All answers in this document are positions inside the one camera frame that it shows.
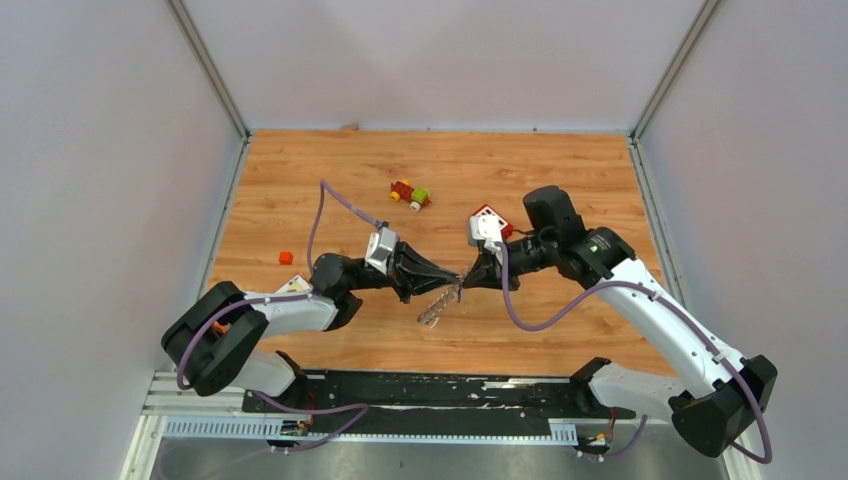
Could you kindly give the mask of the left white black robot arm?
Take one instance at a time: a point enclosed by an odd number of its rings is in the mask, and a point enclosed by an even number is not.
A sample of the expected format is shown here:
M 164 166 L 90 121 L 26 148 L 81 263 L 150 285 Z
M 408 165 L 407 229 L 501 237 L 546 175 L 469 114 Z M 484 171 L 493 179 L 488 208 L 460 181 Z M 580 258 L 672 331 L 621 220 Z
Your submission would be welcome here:
M 390 289 L 407 303 L 460 282 L 404 241 L 365 258 L 325 253 L 304 291 L 256 293 L 231 281 L 215 284 L 165 331 L 161 346 L 177 367 L 179 389 L 205 397 L 236 386 L 264 393 L 279 411 L 293 413 L 305 403 L 306 386 L 286 355 L 257 351 L 261 340 L 346 326 L 363 304 L 358 290 Z

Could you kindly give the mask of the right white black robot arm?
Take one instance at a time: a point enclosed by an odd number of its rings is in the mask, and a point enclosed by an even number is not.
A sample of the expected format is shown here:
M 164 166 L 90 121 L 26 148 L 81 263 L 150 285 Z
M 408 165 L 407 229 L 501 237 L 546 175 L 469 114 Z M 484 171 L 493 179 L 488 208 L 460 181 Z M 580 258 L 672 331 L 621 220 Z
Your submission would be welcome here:
M 595 295 L 628 320 L 675 373 L 664 377 L 596 360 L 570 392 L 575 411 L 592 418 L 608 407 L 624 408 L 671 423 L 707 457 L 734 448 L 757 463 L 770 463 L 773 447 L 764 412 L 776 366 L 763 355 L 743 355 L 703 326 L 617 233 L 586 227 L 563 189 L 538 188 L 524 196 L 523 205 L 531 229 L 513 241 L 495 211 L 482 207 L 469 217 L 469 243 L 478 257 L 464 288 L 500 290 L 513 323 L 530 332 L 547 329 Z M 552 318 L 531 325 L 519 318 L 510 294 L 520 276 L 547 268 L 556 268 L 583 291 Z

